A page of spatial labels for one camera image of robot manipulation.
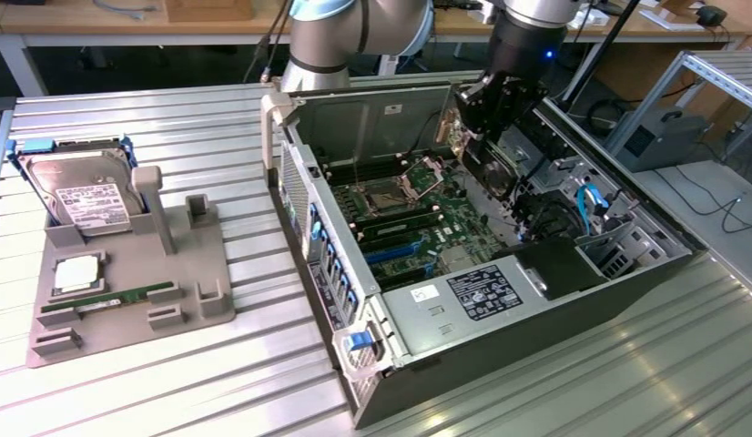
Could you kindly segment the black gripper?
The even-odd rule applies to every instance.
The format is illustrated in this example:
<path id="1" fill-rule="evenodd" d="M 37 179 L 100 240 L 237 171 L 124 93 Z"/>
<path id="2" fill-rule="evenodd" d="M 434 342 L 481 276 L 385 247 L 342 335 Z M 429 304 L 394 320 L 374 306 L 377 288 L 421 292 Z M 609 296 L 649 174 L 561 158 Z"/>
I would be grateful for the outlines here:
<path id="1" fill-rule="evenodd" d="M 488 67 L 477 82 L 456 93 L 462 126 L 474 137 L 498 137 L 548 93 L 548 73 L 568 29 L 540 27 L 513 17 L 496 21 Z"/>

